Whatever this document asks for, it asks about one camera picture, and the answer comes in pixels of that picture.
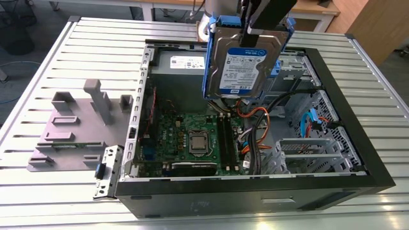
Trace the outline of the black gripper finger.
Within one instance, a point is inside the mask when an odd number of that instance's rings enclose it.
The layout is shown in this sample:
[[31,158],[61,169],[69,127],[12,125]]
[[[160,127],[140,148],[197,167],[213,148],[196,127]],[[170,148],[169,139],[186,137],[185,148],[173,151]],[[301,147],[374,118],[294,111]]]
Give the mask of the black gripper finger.
[[257,40],[257,34],[242,34],[240,39],[240,47],[256,47]]

